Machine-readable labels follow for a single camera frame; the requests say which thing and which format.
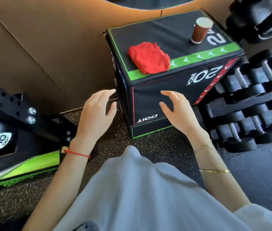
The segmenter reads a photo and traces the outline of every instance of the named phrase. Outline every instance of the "gold bangle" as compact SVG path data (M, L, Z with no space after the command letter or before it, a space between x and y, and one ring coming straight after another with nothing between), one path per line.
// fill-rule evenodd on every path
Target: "gold bangle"
M194 153L199 152L199 151L201 151L202 149L207 148L207 147L208 147L208 148L211 148L211 149L214 150L214 151L216 151L215 148L210 147L209 144L207 143L206 145L203 145L203 146L201 147L201 149L199 149L198 151L194 151Z
M215 170L206 170L206 169L200 169L200 172L230 172L229 169L227 170L219 170L219 169L215 169Z

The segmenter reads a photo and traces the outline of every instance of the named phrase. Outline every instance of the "right hand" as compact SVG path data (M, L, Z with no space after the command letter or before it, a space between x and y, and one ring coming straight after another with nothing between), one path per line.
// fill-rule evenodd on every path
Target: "right hand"
M185 135L202 129L189 101L184 95L176 91L161 91L161 93L168 96L174 105L174 110L171 111L164 102L159 103L163 113L175 128Z

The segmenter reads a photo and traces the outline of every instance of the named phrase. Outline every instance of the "paper cup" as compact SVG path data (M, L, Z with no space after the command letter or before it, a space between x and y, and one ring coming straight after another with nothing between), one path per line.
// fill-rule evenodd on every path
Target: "paper cup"
M212 26L213 21L209 18L201 17L197 19L192 35L192 42L194 44L200 44Z

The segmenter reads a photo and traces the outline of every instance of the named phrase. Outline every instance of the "red towel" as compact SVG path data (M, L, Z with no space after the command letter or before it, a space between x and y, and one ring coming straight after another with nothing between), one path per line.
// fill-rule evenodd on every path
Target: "red towel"
M134 64L143 74L161 73L169 70L170 58L156 43L143 42L128 50Z

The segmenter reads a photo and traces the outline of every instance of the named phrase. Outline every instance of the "light gray shirt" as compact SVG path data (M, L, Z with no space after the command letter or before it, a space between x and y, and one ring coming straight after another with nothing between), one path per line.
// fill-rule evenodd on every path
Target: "light gray shirt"
M231 213L174 166L128 146L103 164L54 230L263 231L272 230L272 212L251 204Z

